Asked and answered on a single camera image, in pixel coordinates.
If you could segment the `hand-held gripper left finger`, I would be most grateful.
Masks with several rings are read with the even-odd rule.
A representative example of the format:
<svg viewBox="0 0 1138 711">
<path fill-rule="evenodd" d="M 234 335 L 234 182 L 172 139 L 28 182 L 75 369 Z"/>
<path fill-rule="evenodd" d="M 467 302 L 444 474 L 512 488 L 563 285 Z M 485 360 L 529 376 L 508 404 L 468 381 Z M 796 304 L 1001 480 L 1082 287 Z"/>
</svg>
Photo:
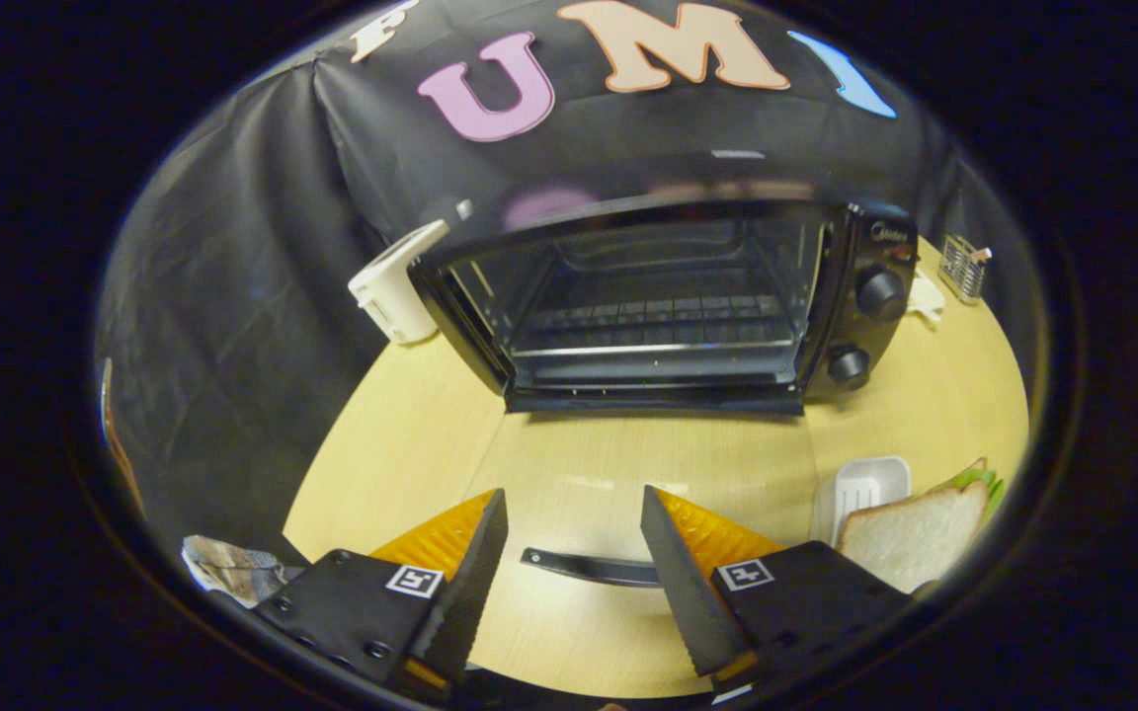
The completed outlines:
<svg viewBox="0 0 1138 711">
<path fill-rule="evenodd" d="M 452 692 L 509 536 L 492 489 L 378 549 L 331 549 L 254 615 L 325 665 L 398 692 Z"/>
</svg>

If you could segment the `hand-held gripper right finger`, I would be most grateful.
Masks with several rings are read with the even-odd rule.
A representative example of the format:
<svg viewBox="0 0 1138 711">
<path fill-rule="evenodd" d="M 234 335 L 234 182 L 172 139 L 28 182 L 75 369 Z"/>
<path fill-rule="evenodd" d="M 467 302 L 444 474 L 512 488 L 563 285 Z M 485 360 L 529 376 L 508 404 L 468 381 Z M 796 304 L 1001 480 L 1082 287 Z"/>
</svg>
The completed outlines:
<svg viewBox="0 0 1138 711">
<path fill-rule="evenodd" d="M 914 606 L 825 543 L 780 546 L 655 486 L 640 529 L 692 667 L 715 691 L 809 683 Z"/>
</svg>

